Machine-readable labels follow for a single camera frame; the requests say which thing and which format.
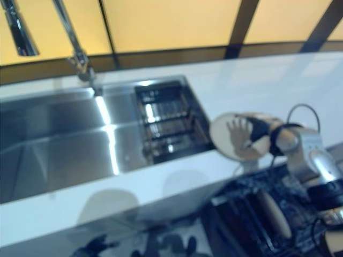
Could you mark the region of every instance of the yellow wall panel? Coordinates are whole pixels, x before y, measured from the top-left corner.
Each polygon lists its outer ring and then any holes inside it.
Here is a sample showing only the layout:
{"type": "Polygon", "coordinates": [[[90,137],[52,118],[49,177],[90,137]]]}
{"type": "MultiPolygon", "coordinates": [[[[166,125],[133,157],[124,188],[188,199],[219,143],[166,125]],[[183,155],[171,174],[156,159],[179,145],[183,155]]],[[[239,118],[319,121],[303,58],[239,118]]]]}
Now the yellow wall panel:
{"type": "MultiPolygon", "coordinates": [[[[89,55],[111,53],[97,0],[64,0],[81,46],[89,55]]],[[[72,46],[52,0],[17,0],[22,17],[40,52],[33,57],[18,56],[3,9],[0,9],[0,65],[63,58],[72,46]]]]}
{"type": "Polygon", "coordinates": [[[343,19],[337,24],[331,35],[327,38],[328,40],[343,40],[343,19]]]}
{"type": "Polygon", "coordinates": [[[260,0],[244,43],[305,41],[331,0],[260,0]]]}
{"type": "Polygon", "coordinates": [[[240,0],[105,0],[117,52],[225,45],[240,0]]]}

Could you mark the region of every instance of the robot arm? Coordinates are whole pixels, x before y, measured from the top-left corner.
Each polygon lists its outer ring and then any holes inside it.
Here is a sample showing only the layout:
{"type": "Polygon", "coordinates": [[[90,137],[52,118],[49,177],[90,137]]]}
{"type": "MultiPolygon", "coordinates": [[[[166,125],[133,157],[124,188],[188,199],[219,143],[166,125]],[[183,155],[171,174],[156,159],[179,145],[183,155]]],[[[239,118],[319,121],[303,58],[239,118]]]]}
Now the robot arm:
{"type": "Polygon", "coordinates": [[[277,134],[271,144],[287,156],[289,172],[307,189],[321,218],[327,225],[343,225],[343,177],[319,133],[283,125],[273,131],[277,134]]]}

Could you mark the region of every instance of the black cable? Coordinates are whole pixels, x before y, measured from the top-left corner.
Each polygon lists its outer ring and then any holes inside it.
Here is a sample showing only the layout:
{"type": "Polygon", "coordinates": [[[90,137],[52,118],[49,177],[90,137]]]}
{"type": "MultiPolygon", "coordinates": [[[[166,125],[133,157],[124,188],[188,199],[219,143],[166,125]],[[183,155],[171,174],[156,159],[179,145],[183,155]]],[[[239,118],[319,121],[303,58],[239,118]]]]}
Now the black cable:
{"type": "Polygon", "coordinates": [[[320,120],[319,120],[318,113],[316,112],[316,110],[312,106],[310,106],[306,103],[298,103],[298,104],[294,105],[287,115],[286,123],[289,123],[290,117],[292,116],[293,112],[295,111],[295,109],[297,109],[299,107],[306,107],[313,112],[313,114],[316,116],[316,119],[317,119],[317,130],[318,130],[318,132],[320,132],[320,120]]]}
{"type": "Polygon", "coordinates": [[[316,225],[318,224],[319,221],[321,222],[322,220],[320,218],[316,218],[315,221],[312,223],[312,226],[311,226],[311,238],[312,238],[313,243],[315,244],[315,248],[317,249],[317,251],[323,257],[325,257],[325,254],[323,253],[322,249],[317,244],[317,240],[316,240],[316,237],[315,237],[315,228],[316,228],[316,225]]]}

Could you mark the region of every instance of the faucet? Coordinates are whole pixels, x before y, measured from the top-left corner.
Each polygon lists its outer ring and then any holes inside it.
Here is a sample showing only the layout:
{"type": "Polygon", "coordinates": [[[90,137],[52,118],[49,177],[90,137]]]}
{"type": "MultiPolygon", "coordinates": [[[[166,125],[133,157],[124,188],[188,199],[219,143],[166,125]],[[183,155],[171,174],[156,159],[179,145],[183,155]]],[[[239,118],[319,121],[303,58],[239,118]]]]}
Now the faucet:
{"type": "MultiPolygon", "coordinates": [[[[19,9],[16,7],[14,0],[0,0],[8,24],[11,29],[11,33],[14,42],[17,47],[18,55],[20,56],[35,56],[39,55],[39,52],[34,44],[34,41],[26,28],[26,25],[20,15],[19,9]]],[[[101,89],[95,88],[94,79],[95,73],[91,65],[88,56],[82,50],[79,41],[76,37],[71,21],[66,12],[65,6],[62,0],[53,0],[56,11],[64,26],[69,40],[74,48],[73,56],[68,57],[69,63],[76,69],[77,75],[82,81],[89,81],[91,87],[94,89],[95,95],[101,94],[101,89]]]]}

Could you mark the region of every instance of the kitchen counter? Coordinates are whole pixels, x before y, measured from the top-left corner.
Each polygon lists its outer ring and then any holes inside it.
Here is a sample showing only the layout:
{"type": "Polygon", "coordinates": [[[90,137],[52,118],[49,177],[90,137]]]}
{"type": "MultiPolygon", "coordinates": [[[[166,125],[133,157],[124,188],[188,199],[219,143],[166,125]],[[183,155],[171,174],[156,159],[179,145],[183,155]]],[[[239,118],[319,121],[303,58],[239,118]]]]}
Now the kitchen counter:
{"type": "MultiPolygon", "coordinates": [[[[342,71],[343,52],[327,52],[106,72],[98,74],[98,81],[106,84],[185,75],[210,121],[227,111],[267,112],[285,119],[293,105],[307,103],[318,112],[327,147],[343,141],[342,71]]],[[[0,99],[75,86],[84,86],[76,76],[28,81],[0,87],[0,99]]],[[[305,109],[297,110],[293,121],[316,127],[312,113],[305,109]]],[[[265,156],[259,167],[270,161],[271,156],[265,156]]],[[[212,150],[9,202],[0,207],[0,247],[224,182],[240,172],[237,162],[212,150]],[[83,218],[89,200],[104,190],[118,197],[97,199],[83,218]]]]}

